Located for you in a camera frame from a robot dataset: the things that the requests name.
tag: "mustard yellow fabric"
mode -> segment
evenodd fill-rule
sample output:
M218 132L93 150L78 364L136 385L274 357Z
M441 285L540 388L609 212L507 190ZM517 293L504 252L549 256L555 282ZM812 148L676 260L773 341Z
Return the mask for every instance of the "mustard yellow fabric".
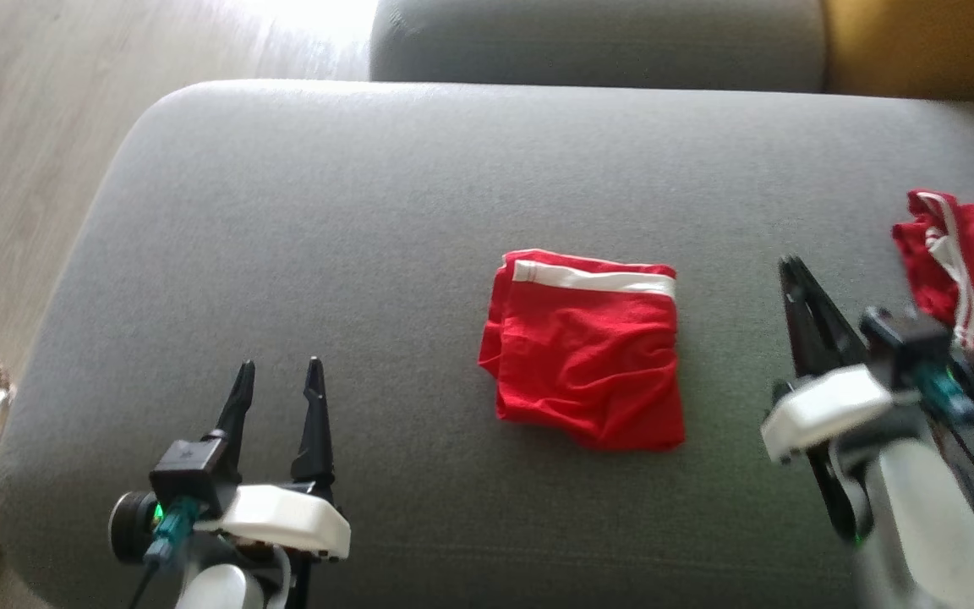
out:
M974 0L824 0L828 90L974 100Z

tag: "white stripe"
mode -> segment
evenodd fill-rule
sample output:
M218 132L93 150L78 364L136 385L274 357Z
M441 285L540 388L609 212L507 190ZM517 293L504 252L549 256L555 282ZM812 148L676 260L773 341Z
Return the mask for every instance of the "white stripe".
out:
M517 260L513 281L550 285L553 288L591 289L593 292L631 292L676 296L676 280L656 273L588 273L569 266Z
M954 327L954 335L958 343L966 347L974 347L974 287L971 285L971 277L967 273L967 265L964 263L964 256L961 254L960 239L957 231L957 218L954 216L949 201L943 196L935 193L919 193L920 198L935 216L941 216L946 224L944 239L937 239L935 247L928 247L934 259L946 269L949 276L957 282L960 293L957 297L957 325Z

